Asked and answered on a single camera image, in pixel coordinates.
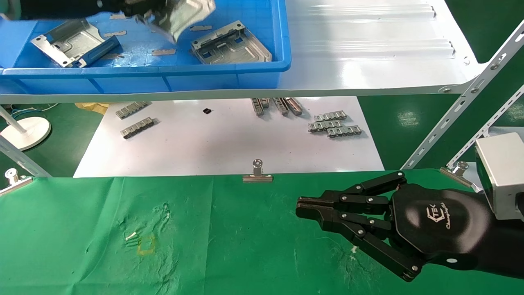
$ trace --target green table cover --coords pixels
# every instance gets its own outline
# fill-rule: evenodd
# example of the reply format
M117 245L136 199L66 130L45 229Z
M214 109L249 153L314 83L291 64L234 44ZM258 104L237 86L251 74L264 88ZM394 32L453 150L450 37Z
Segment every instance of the green table cover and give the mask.
M435 265L406 283L295 216L299 196L385 173L36 179L0 197L0 294L524 294L524 280Z

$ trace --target white lamp base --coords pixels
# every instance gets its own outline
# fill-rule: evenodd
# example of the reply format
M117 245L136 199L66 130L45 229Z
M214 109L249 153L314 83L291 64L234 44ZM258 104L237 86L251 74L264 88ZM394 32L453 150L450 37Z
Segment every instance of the white lamp base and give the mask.
M51 132L51 123L40 117L25 118L18 121L18 124L27 132L20 133L13 126L9 125L2 131L2 136L21 151L39 144Z

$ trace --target blue plastic bin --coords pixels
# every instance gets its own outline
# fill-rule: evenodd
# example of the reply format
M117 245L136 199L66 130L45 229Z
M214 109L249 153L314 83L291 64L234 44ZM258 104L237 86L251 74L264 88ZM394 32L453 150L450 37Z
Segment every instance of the blue plastic bin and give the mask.
M285 0L215 0L216 10L197 25L219 29L240 20L272 54L272 62L202 65L191 54L190 42L211 31L189 31L174 45L134 19L110 19L110 14L88 18L100 35L118 36L122 45L111 53L124 58L98 60L88 68L63 69L30 41L62 21L9 22L0 20L0 94L99 94L210 89L271 89L291 66ZM159 49L174 55L153 56Z

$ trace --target logo on robot hand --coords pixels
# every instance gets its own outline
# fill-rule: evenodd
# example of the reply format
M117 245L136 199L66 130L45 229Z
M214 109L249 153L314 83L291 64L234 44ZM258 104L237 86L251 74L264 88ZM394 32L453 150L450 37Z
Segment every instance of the logo on robot hand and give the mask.
M442 208L437 208L436 205L429 205L429 207L426 208L426 212L428 213L428 218L434 221L435 223L438 223L439 221L442 221L444 219L447 219L446 222L446 228L451 229L451 220L450 220L450 212L447 206L444 203L440 203Z
M436 205L430 204L429 207L426 208L426 212L428 213L428 218L436 223L446 218L444 216L444 210L437 208Z

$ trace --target sheet metal part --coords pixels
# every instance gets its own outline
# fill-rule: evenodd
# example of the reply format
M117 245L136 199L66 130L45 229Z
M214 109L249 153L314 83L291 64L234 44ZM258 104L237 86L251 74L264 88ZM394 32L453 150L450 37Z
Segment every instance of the sheet metal part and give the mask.
M214 0L167 0L161 11L150 11L135 19L175 44L185 29L206 19L215 9Z
M362 130L357 125L342 126L342 127L335 127L335 128L327 129L327 137L329 138L337 138L337 137L360 135L360 134L362 134Z
M337 128L337 127L343 127L342 122L340 120L315 122L315 123L308 124L308 131L309 132L321 132L321 131L326 131L329 128Z
M273 182L273 176L264 175L264 171L262 171L262 160L255 159L253 161L253 174L244 175L242 180L244 183Z
M68 20L31 43L62 68L84 68L120 45L116 36L104 40L85 18Z
M125 119L125 118L129 117L130 115L138 112L139 110L147 107L150 104L151 104L150 101L136 101L136 102L133 102L132 104L130 104L130 105L120 109L119 111L116 111L115 114L120 119Z
M262 106L260 98L251 98L251 104L253 105L253 110L255 111L255 114L257 114L257 116L261 116L264 114L264 108Z
M203 64L269 62L271 53L239 20L191 43Z
M147 117L143 119L142 121L136 124L133 124L132 126L129 126L126 129L120 131L120 134L122 135L124 139L129 139L141 133L142 131L153 127L157 123L158 122L156 121L156 119L151 119L151 117Z
M288 105L286 104L286 100L282 97L275 97L273 98L273 102L277 106L277 109L280 111L282 115L287 115L289 113Z
M191 26L189 27L190 31L207 31L212 29L212 26Z
M260 98L260 102L262 103L262 107L264 109L269 108L269 98Z
M162 56L162 55L173 55L175 53L177 53L176 49L161 49L161 50L153 50L151 55Z
M331 120L345 120L347 118L347 114L344 111L336 111L336 112L316 115L313 118L315 122L331 121Z
M294 97L286 97L285 100L288 105L288 108L295 116L302 115L302 106L297 102L297 100Z

